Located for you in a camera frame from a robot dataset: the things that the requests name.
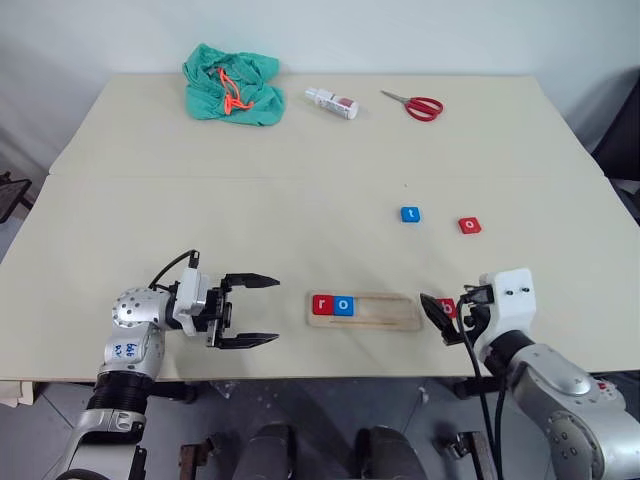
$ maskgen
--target table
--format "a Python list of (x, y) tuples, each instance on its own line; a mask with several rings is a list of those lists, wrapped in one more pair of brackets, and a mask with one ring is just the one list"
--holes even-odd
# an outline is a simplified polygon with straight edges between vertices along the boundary
[[(463, 348), (444, 347), (428, 322), (418, 334), (312, 328), (305, 297), (453, 297), (519, 266), (533, 270), (537, 341), (590, 371), (640, 368), (639, 231), (532, 78), (276, 83), (285, 116), (255, 128), (190, 119), (180, 75), (113, 77), (0, 265), (0, 378), (95, 379), (112, 301), (189, 248), (214, 280), (278, 278), (234, 290), (233, 330), (281, 337), (222, 352), (170, 332), (163, 380), (468, 375)], [(358, 118), (309, 104), (308, 86), (356, 98)], [(433, 96), (446, 112), (414, 121), (381, 88)], [(423, 221), (402, 224), (405, 205)], [(464, 216), (482, 233), (460, 234)]]
[[(602, 175), (532, 77), (281, 75), (273, 127), (191, 119), (185, 79), (117, 75), (51, 167), (92, 177), (405, 178)], [(309, 86), (361, 103), (346, 121), (304, 98)], [(441, 100), (423, 124), (380, 89)]]
[[(424, 221), (402, 224), (417, 205)], [(479, 235), (456, 220), (477, 216)], [(466, 375), (463, 347), (419, 333), (312, 328), (310, 290), (454, 296), (479, 274), (529, 266), (533, 337), (590, 371), (638, 368), (640, 231), (601, 176), (580, 178), (84, 178), (52, 175), (0, 266), (0, 378), (90, 381), (125, 288), (197, 248), (235, 289), (235, 332), (278, 332), (247, 351), (167, 334), (161, 378)], [(176, 278), (180, 270), (171, 275)]]

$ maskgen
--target floor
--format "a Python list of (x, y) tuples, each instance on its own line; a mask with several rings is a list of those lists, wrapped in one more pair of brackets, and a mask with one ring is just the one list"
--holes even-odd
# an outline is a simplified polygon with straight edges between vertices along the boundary
[[(640, 414), (640, 375), (610, 378)], [(345, 478), (356, 432), (386, 425), (403, 432), (416, 449), (430, 480), (475, 479), (470, 458), (446, 460), (434, 448), (441, 435), (481, 430), (477, 398), (458, 400), (451, 380), (367, 378), (263, 380), (204, 384), (197, 400), (185, 404), (151, 397), (142, 446), (148, 449), (147, 478), (178, 478), (180, 445), (199, 443), (220, 432), (231, 447), (219, 463), (209, 462), (198, 479), (229, 479), (237, 453), (251, 434), (271, 422), (293, 425), (298, 438), (298, 478)], [(0, 405), (0, 478), (51, 480), (91, 388), (48, 384), (33, 406)], [(489, 396), (490, 408), (496, 395)], [(507, 398), (503, 420), (505, 478), (553, 480), (545, 438)]]

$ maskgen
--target green bag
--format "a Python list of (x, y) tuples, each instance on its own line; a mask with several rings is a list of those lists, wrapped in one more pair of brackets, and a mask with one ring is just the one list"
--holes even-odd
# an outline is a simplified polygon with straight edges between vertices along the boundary
[[(227, 115), (224, 100), (227, 91), (220, 82), (219, 68), (238, 86), (248, 110), (232, 108)], [(266, 82), (278, 74), (277, 58), (255, 53), (224, 53), (200, 44), (182, 66), (189, 84), (186, 89), (187, 112), (198, 120), (215, 118), (247, 125), (273, 125), (284, 113), (284, 92)]]

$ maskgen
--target blue letter block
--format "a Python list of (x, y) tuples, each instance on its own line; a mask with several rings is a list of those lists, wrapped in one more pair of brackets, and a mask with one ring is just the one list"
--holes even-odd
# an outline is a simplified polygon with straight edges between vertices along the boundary
[(402, 221), (405, 223), (416, 223), (420, 221), (420, 210), (418, 207), (402, 207), (400, 209)]
[(341, 317), (353, 317), (355, 303), (353, 297), (333, 297), (333, 314)]

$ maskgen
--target orange cord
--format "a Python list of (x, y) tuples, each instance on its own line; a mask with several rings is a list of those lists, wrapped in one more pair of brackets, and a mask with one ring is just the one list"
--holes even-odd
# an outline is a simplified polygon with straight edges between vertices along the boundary
[[(233, 80), (229, 78), (223, 68), (218, 69), (218, 73), (220, 74), (220, 83), (224, 87), (225, 92), (227, 94), (224, 96), (224, 113), (226, 115), (231, 114), (232, 108), (241, 108), (243, 110), (249, 110), (253, 107), (253, 102), (249, 102), (248, 104), (242, 103), (240, 100), (240, 91), (238, 90), (238, 86), (235, 84)], [(233, 93), (229, 91), (227, 88), (227, 84), (231, 85), (233, 88)]]

